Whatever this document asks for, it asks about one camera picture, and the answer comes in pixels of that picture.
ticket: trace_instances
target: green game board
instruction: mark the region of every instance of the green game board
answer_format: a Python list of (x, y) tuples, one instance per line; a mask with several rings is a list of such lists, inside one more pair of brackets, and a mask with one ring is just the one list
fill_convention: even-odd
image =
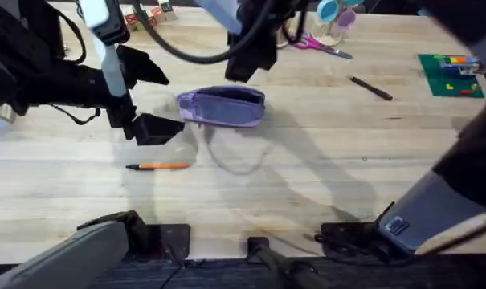
[[(471, 97), (484, 98), (484, 93), (478, 85), (475, 76), (451, 75), (441, 69), (439, 59), (441, 55), (418, 55), (419, 61), (423, 66), (425, 76), (434, 96), (450, 97)], [(448, 90), (446, 84), (450, 84), (453, 89)], [(477, 84), (478, 88), (470, 95), (461, 95), (461, 90), (471, 90), (471, 86)]]

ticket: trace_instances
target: pencil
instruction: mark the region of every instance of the pencil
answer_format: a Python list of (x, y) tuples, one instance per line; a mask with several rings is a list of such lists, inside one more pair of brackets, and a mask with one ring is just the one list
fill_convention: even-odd
[(139, 165), (126, 165), (127, 169), (134, 170), (155, 170), (155, 169), (185, 169), (189, 164), (139, 164)]
[(348, 77), (348, 79), (349, 79), (351, 82), (353, 82), (353, 83), (355, 83), (355, 84), (357, 84), (357, 85), (359, 85), (359, 86), (361, 86), (361, 87), (363, 87), (363, 88), (365, 88), (365, 89), (369, 90), (370, 92), (372, 92), (372, 93), (374, 93), (375, 95), (377, 95), (377, 96), (379, 96), (379, 97), (383, 98), (384, 100), (388, 100), (388, 101), (393, 100), (393, 96), (391, 96), (389, 93), (384, 92), (383, 90), (380, 90), (380, 89), (378, 89), (378, 88), (374, 88), (374, 87), (372, 87), (371, 85), (369, 85), (369, 84), (365, 83), (363, 80), (358, 79), (358, 78), (357, 78), (357, 77), (355, 77), (355, 76), (347, 76), (347, 77)]

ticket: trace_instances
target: pink scissors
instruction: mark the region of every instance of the pink scissors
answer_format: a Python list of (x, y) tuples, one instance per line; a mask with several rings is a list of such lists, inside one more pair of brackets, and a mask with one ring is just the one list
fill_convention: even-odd
[(348, 53), (345, 53), (343, 51), (340, 51), (338, 49), (333, 49), (329, 46), (323, 45), (319, 43), (317, 40), (315, 40), (311, 36), (304, 35), (301, 40), (294, 45), (294, 47), (298, 49), (315, 49), (318, 51), (323, 51), (326, 53), (329, 53), (331, 55), (336, 55), (345, 59), (352, 59), (353, 56), (349, 55)]

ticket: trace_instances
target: orange pencil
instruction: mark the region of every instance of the orange pencil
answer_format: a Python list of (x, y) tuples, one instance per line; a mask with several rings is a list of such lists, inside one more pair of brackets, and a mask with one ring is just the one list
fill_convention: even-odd
[(139, 165), (127, 165), (127, 169), (135, 170), (155, 170), (155, 169), (185, 169), (189, 164), (139, 164)]

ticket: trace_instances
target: purple pouch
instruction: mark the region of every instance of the purple pouch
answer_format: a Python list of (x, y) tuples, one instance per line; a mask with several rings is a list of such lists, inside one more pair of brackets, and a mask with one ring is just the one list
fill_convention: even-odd
[(264, 117), (265, 95), (253, 88), (216, 86), (177, 96), (184, 120), (236, 128), (252, 128)]

